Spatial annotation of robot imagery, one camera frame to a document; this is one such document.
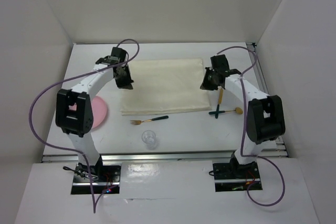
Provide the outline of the pink plate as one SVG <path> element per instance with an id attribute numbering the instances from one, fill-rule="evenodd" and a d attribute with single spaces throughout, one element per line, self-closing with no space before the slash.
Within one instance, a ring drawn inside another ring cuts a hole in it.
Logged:
<path id="1" fill-rule="evenodd" d="M 91 129 L 98 128 L 106 119 L 108 114 L 108 107 L 103 98 L 95 96 L 91 101 L 91 108 L 93 114 Z"/>

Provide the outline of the cream cloth placemat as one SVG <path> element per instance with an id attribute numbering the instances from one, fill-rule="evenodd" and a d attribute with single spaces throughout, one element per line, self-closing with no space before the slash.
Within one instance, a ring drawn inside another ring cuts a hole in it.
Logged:
<path id="1" fill-rule="evenodd" d="M 171 114 L 206 111 L 211 108 L 207 91 L 200 89 L 203 60 L 135 60 L 128 64 L 134 83 L 124 90 L 122 115 Z"/>

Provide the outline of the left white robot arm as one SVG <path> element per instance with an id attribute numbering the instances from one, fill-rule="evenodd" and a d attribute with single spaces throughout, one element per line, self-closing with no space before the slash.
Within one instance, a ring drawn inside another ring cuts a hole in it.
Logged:
<path id="1" fill-rule="evenodd" d="M 82 79 L 71 89 L 60 89 L 56 99 L 56 125 L 70 138 L 79 151 L 79 167 L 91 181 L 103 177 L 103 163 L 96 150 L 91 129 L 94 123 L 91 100 L 111 80 L 119 89 L 132 90 L 131 74 L 126 64 L 128 53 L 113 47 L 110 55 L 96 61 L 93 74 Z"/>

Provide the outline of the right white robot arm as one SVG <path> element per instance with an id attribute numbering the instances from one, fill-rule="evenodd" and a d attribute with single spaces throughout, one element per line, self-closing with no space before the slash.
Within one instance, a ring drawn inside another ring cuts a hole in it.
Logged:
<path id="1" fill-rule="evenodd" d="M 211 57 L 211 66 L 205 69 L 202 90 L 222 87 L 239 98 L 244 106 L 242 143 L 229 162 L 230 174 L 240 178 L 252 167 L 266 143 L 285 133 L 282 100 L 277 95 L 260 91 L 240 71 L 231 69 L 225 55 Z"/>

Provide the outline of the clear plastic cup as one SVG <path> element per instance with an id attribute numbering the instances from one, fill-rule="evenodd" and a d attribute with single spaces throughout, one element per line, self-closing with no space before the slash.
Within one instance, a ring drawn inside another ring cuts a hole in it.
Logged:
<path id="1" fill-rule="evenodd" d="M 156 148 L 157 138 L 156 138 L 156 134 L 153 131 L 147 130 L 143 132 L 141 138 L 142 138 L 142 142 L 145 144 L 145 146 L 149 150 L 154 150 Z"/>

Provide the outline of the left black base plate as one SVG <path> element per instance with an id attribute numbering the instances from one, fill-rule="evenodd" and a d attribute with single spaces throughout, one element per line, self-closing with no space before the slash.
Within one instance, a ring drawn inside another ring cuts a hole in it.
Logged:
<path id="1" fill-rule="evenodd" d="M 63 170 L 73 172 L 71 187 L 72 195 L 91 194 L 88 172 L 85 172 L 78 164 L 76 168 L 64 166 Z M 119 194 L 120 192 L 121 165 L 106 165 L 103 167 L 102 175 L 92 175 L 92 186 L 95 194 Z"/>

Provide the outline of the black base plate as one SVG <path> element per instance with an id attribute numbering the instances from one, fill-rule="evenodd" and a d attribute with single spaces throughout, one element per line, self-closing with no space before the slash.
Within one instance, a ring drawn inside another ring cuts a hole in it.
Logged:
<path id="1" fill-rule="evenodd" d="M 64 166 L 63 170 L 73 172 L 71 187 L 72 195 L 91 194 L 88 172 L 85 172 L 78 164 L 76 168 Z M 103 167 L 102 175 L 92 175 L 92 186 L 95 194 L 119 194 L 120 192 L 121 165 L 106 165 Z"/>
<path id="2" fill-rule="evenodd" d="M 262 190 L 260 173 L 256 162 L 243 168 L 232 163 L 213 163 L 213 170 L 208 172 L 214 178 L 215 191 Z"/>

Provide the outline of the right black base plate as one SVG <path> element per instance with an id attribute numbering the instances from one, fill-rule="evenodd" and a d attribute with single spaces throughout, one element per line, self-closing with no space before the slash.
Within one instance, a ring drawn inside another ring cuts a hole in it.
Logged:
<path id="1" fill-rule="evenodd" d="M 208 172 L 214 178 L 215 191 L 262 190 L 260 173 L 256 162 L 243 168 L 232 163 L 213 163 L 213 170 Z"/>

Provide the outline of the aluminium right side rail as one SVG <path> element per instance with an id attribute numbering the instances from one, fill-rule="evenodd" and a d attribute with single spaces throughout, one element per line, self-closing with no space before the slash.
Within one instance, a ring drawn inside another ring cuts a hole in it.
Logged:
<path id="1" fill-rule="evenodd" d="M 255 42 L 246 42 L 246 47 L 251 50 L 253 53 L 255 53 L 258 56 L 257 53 L 257 44 Z M 257 60 L 256 65 L 254 66 L 254 73 L 258 82 L 258 86 L 261 91 L 272 94 L 272 95 L 278 95 L 281 97 L 282 106 L 284 107 L 284 100 L 281 95 L 281 93 L 271 91 L 270 87 L 267 83 L 265 71 L 263 67 L 261 66 L 260 59 Z M 267 158 L 289 158 L 288 150 L 286 147 L 286 143 L 284 142 L 284 136 L 278 137 L 273 143 L 275 143 L 275 148 L 264 148 L 261 152 L 260 156 L 267 157 Z"/>

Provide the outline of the aluminium rail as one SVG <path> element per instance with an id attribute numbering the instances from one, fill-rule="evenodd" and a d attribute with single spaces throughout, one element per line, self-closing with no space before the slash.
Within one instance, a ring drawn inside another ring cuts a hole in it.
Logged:
<path id="1" fill-rule="evenodd" d="M 187 152 L 187 153 L 158 153 L 158 154 L 115 154 L 101 155 L 104 162 L 122 162 L 122 161 L 182 161 L 197 159 L 226 159 L 230 158 L 232 152 Z M 45 155 L 42 163 L 55 162 L 76 162 L 76 155 Z"/>
<path id="2" fill-rule="evenodd" d="M 255 42 L 246 42 L 246 47 L 251 50 L 253 53 L 255 53 L 258 56 L 257 53 L 257 44 Z M 256 65 L 254 66 L 254 73 L 258 82 L 258 86 L 261 91 L 272 94 L 272 95 L 278 95 L 281 97 L 282 106 L 284 107 L 284 100 L 281 95 L 281 93 L 271 91 L 270 87 L 267 83 L 265 71 L 263 67 L 261 66 L 260 59 L 257 60 Z M 289 158 L 288 150 L 286 147 L 286 143 L 284 142 L 284 136 L 278 137 L 273 143 L 275 143 L 275 148 L 264 148 L 261 152 L 260 156 L 267 157 L 267 158 Z"/>

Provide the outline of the aluminium front rail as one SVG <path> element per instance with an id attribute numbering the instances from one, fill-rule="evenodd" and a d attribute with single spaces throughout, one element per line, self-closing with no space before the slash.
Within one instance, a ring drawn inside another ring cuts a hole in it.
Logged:
<path id="1" fill-rule="evenodd" d="M 158 153 L 158 154 L 115 154 L 101 155 L 104 162 L 122 162 L 122 161 L 182 161 L 197 159 L 226 159 L 230 158 L 232 152 L 187 152 L 187 153 Z M 76 162 L 76 155 L 45 155 L 42 163 L 55 162 Z"/>

